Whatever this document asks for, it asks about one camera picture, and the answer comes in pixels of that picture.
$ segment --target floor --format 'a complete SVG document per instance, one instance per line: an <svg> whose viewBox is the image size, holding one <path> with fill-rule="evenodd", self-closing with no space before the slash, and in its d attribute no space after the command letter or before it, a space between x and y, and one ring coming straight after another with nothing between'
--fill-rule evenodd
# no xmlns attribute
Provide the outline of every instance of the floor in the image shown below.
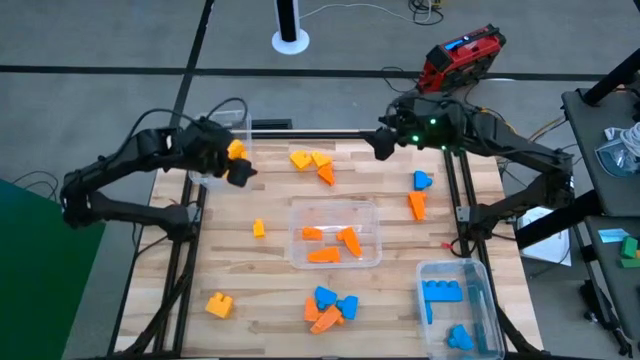
<svg viewBox="0 0 640 360"><path fill-rule="evenodd" d="M370 2L409 14L404 0ZM300 0L300 13L328 3L331 1ZM396 95L379 78L191 79L180 75L185 67L379 70L400 66L419 71L424 54L435 44L493 23L508 42L492 72L556 74L560 75L556 79L572 80L607 73L640 45L639 13L631 0L606 5L596 0L451 1L444 4L444 21L432 27L417 27L371 8L324 10L302 20L302 27L311 35L309 49L285 57L270 45L275 31L272 2L218 0L202 48L199 54L195 52L199 56L190 61L205 4L207 0L0 3L0 108L4 115L0 151L12 154L11 161L0 163L0 178L14 179L34 169L61 178L98 155L113 152L135 119L153 107L184 105L186 113L195 114L224 98L242 96L254 118L292 119L297 129L373 128ZM120 74L75 74L90 72L80 67L115 68L111 72ZM168 75L140 69L147 67L165 69ZM411 86L407 80L392 83L399 88ZM181 85L188 93L179 94ZM527 136L562 114L562 92L590 85L487 80L472 90L469 100L499 111ZM144 126L161 126L167 121L166 116L158 115ZM568 125L541 140L552 147L574 142ZM535 176L517 165L510 170L525 183ZM581 163L575 178L577 193L590 189ZM153 179L153 174L135 174L106 192L146 203ZM513 179L504 180L507 193L521 187ZM32 190L46 194L46 189ZM109 224L65 358L106 352L133 254L130 232L127 224ZM609 336L582 319L577 287L586 272L575 251L572 256L573 267L554 267L529 282L545 348L558 355L617 358ZM529 274L547 266L531 260L524 264Z"/></svg>

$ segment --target yellow toy brick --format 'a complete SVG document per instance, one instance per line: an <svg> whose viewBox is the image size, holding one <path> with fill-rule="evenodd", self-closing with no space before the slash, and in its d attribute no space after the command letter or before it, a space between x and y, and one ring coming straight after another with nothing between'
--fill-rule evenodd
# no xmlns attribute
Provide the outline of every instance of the yellow toy brick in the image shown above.
<svg viewBox="0 0 640 360"><path fill-rule="evenodd" d="M253 223L253 236L264 237L264 223L262 219L256 219Z"/></svg>
<svg viewBox="0 0 640 360"><path fill-rule="evenodd" d="M235 139L227 147L227 152L229 153L229 159L233 160L241 157L242 153L246 152L246 150L242 141Z"/></svg>
<svg viewBox="0 0 640 360"><path fill-rule="evenodd" d="M219 318L226 319L231 313L231 306L233 306L233 298L217 292L209 298L205 310Z"/></svg>
<svg viewBox="0 0 640 360"><path fill-rule="evenodd" d="M311 156L309 156L309 154L304 150L294 151L289 158L291 159L293 166L295 166L298 171L306 169L313 161Z"/></svg>
<svg viewBox="0 0 640 360"><path fill-rule="evenodd" d="M316 166L318 168L321 168L327 164L331 164L331 157L319 152L319 151L312 151L311 152L311 158L313 159L313 162L316 163Z"/></svg>

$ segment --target wooden table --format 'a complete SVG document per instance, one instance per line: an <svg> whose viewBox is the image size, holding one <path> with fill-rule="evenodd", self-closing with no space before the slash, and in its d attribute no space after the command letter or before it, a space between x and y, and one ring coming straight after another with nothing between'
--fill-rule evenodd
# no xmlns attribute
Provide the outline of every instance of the wooden table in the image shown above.
<svg viewBox="0 0 640 360"><path fill-rule="evenodd" d="M313 169L297 172L289 154L299 149L331 155L336 185L324 184ZM254 141L253 151L254 167L259 171L253 189L244 194L209 193L207 197L182 355L426 356L419 335L416 265L422 260L453 258L441 243L457 236L442 153L398 148L381 162L374 159L369 145L355 140L260 140ZM503 198L495 159L471 155L469 162L478 202ZM434 179L427 191L427 219L422 223L412 219L407 206L412 173L417 169ZM461 198L466 199L460 173L457 178ZM183 180L183 171L159 172L151 205L166 206L179 200ZM287 254L290 206L297 200L320 198L367 200L378 207L383 242L378 266L346 270L291 266ZM265 239L253 237L255 218L264 219ZM496 232L513 236L506 225ZM158 229L145 229L141 246L163 235ZM516 243L494 238L487 247L500 306L527 340L541 348ZM137 260L117 350L129 346L156 312L170 248L165 241ZM322 335L311 335L310 324L302 319L304 300L318 285L343 295L358 295L357 319ZM227 320L204 310L216 291L234 298L233 313Z"/></svg>

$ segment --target black table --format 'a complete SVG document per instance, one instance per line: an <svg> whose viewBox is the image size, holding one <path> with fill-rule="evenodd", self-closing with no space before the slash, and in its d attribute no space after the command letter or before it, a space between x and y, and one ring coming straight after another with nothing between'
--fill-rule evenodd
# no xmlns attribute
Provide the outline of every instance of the black table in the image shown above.
<svg viewBox="0 0 640 360"><path fill-rule="evenodd" d="M604 129L624 129L635 125L631 116L636 101L638 99L631 93L613 92L602 99L598 106L589 106L576 91L562 94L567 120L576 136L600 206L609 216L640 216L640 206L628 201L629 195L640 189L640 176L617 178L607 174L594 151L606 142Z"/></svg>
<svg viewBox="0 0 640 360"><path fill-rule="evenodd" d="M640 235L640 218L588 216L584 220L593 254L596 256L607 282L611 300L618 313L625 335L640 339L640 268L624 269L620 266L621 242L603 243L598 234L601 229L622 228L632 236Z"/></svg>

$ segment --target clear plastic bin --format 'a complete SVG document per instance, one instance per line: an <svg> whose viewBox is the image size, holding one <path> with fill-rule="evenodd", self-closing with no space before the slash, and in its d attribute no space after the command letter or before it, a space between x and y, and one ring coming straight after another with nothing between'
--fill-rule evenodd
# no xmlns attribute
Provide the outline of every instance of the clear plastic bin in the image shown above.
<svg viewBox="0 0 640 360"><path fill-rule="evenodd" d="M427 354L432 360L503 359L505 350L491 287L484 265L475 259L423 261L416 269L418 304ZM431 302L433 323L427 323L422 281L455 280L462 289L461 302ZM473 350L452 349L447 338L453 326L462 324L473 339Z"/></svg>
<svg viewBox="0 0 640 360"><path fill-rule="evenodd" d="M251 114L247 114L244 123L242 122L243 114L244 110L218 111L211 115L211 120L230 129L236 139L242 141L245 149L247 149L248 160L251 160ZM206 113L203 113L199 114L198 117L206 115ZM250 177L247 180L247 184L241 188L229 184L224 177L218 179L209 174L201 174L196 171L189 171L189 178L194 183L203 185L210 191L224 193L250 191L253 184L253 177Z"/></svg>
<svg viewBox="0 0 640 360"><path fill-rule="evenodd" d="M336 233L353 227L358 234L362 256L353 256ZM378 208L367 201L317 201L294 203L291 209L291 244L289 259L299 269L359 268L376 266L382 259ZM302 229L315 227L323 231L322 241L303 240ZM312 263L307 254L327 246L338 246L339 263Z"/></svg>

